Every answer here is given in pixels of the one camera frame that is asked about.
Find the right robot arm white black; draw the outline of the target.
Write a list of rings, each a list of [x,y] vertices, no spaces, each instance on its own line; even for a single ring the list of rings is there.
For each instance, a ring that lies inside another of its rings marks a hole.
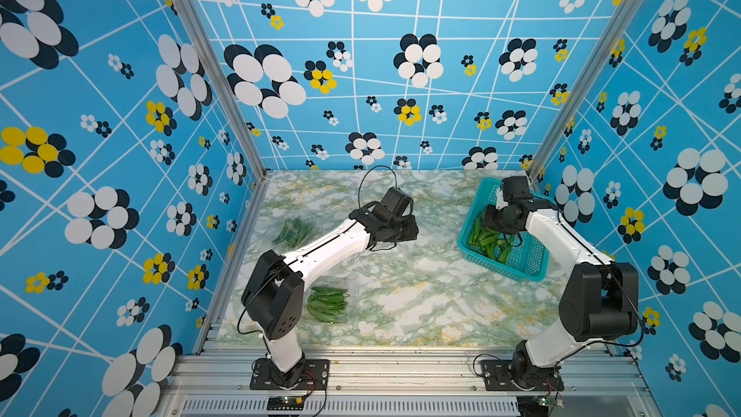
[[[557,320],[515,349],[511,374],[518,387],[535,388],[586,347],[614,345],[640,329],[636,268],[597,250],[567,223],[556,205],[534,198],[489,205],[482,227],[506,236],[529,234],[568,276]]]

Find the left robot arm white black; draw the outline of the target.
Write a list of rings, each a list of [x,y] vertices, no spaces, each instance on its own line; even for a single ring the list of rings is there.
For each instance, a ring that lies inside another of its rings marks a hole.
[[[264,337],[270,355],[268,376],[273,383],[292,388],[307,369],[295,332],[306,289],[348,258],[371,251],[380,242],[396,245],[414,241],[418,233],[414,214],[386,214],[381,206],[359,208],[337,228],[293,251],[262,253],[241,303]]]

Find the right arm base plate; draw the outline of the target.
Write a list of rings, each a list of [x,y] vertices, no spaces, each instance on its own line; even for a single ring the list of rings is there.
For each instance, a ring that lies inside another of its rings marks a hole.
[[[565,390],[560,374],[555,368],[538,368],[528,363],[484,360],[480,373],[487,391],[501,392],[556,392]]]

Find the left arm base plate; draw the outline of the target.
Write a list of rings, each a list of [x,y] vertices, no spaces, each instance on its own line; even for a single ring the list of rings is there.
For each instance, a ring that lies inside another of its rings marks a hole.
[[[287,372],[281,372],[271,359],[259,358],[253,362],[252,372],[251,390],[325,390],[330,361],[303,358]]]

